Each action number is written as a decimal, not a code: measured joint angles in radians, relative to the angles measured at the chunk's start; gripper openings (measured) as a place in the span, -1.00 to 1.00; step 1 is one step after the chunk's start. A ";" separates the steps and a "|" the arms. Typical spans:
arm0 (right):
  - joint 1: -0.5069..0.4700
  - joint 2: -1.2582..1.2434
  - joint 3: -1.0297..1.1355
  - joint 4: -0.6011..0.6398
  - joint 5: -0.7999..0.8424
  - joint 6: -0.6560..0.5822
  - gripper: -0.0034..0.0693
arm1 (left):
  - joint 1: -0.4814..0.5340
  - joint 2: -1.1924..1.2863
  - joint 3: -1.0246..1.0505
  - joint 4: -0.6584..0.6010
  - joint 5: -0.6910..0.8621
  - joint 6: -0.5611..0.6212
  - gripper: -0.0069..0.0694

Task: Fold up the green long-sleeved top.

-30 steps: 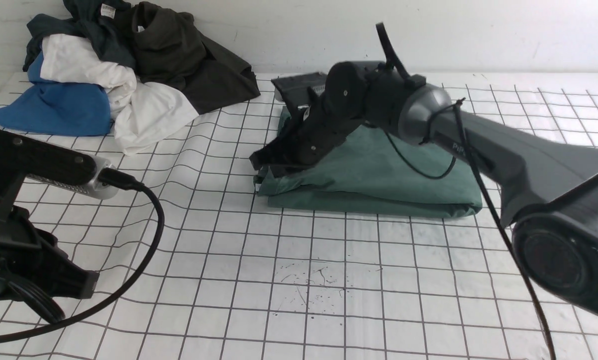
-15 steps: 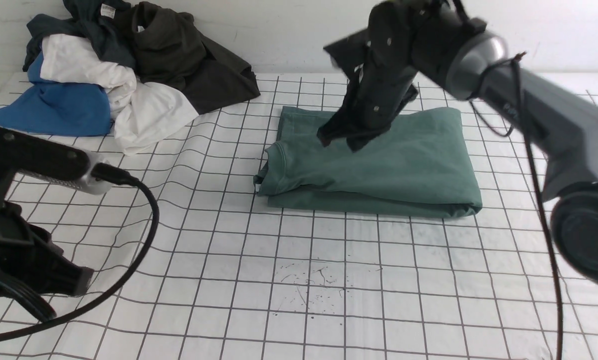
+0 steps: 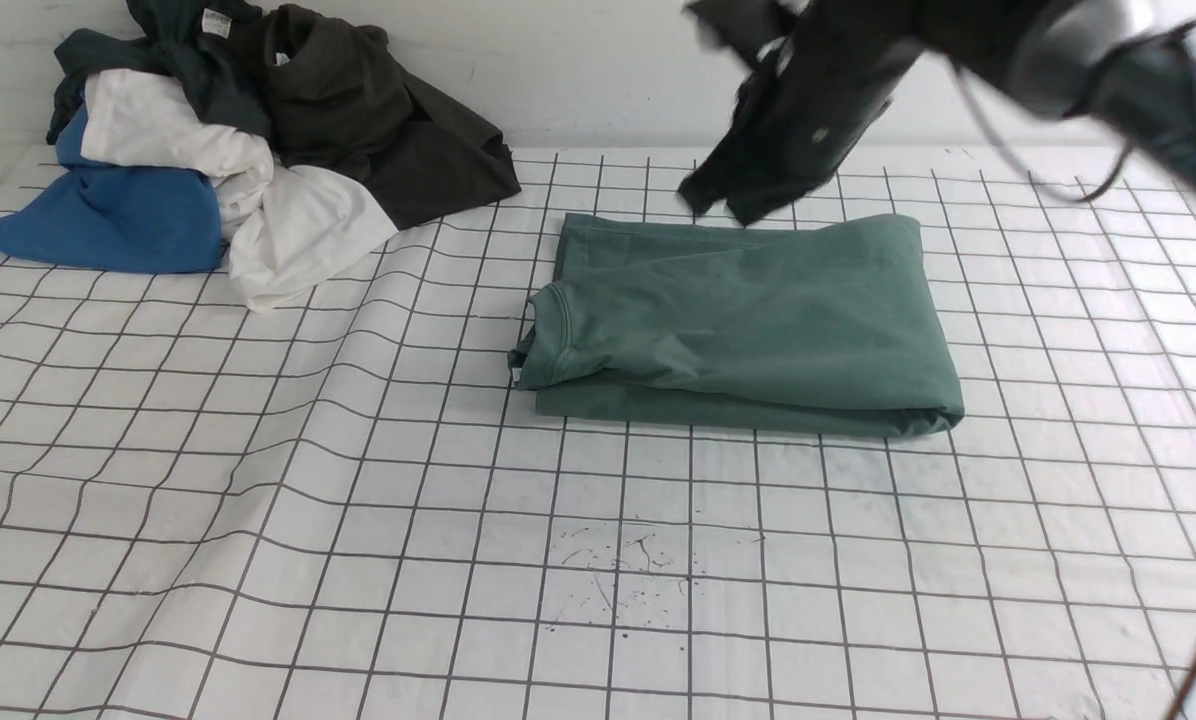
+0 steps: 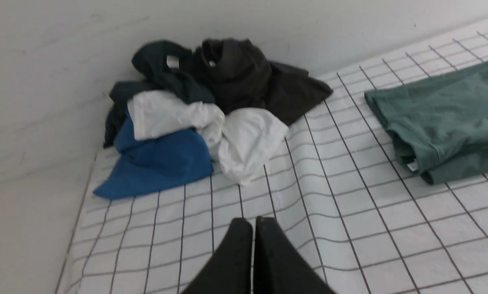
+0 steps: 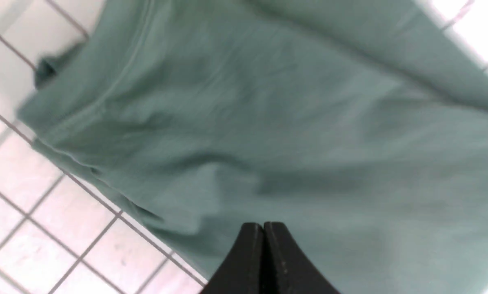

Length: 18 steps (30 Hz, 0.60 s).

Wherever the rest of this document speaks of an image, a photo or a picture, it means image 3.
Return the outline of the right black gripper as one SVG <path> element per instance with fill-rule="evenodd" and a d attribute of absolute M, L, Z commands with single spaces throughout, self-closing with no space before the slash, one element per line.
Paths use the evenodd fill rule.
<path fill-rule="evenodd" d="M 730 129 L 681 183 L 700 216 L 725 205 L 749 227 L 825 187 L 923 47 L 915 1 L 692 1 L 709 45 L 749 74 Z"/>

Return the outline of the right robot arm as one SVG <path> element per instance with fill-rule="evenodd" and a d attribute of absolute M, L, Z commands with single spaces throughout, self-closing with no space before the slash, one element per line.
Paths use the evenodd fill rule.
<path fill-rule="evenodd" d="M 1041 120 L 1096 118 L 1196 193 L 1192 23 L 1143 1 L 691 1 L 749 71 L 730 132 L 679 187 L 752 225 L 825 187 L 926 53 Z"/>

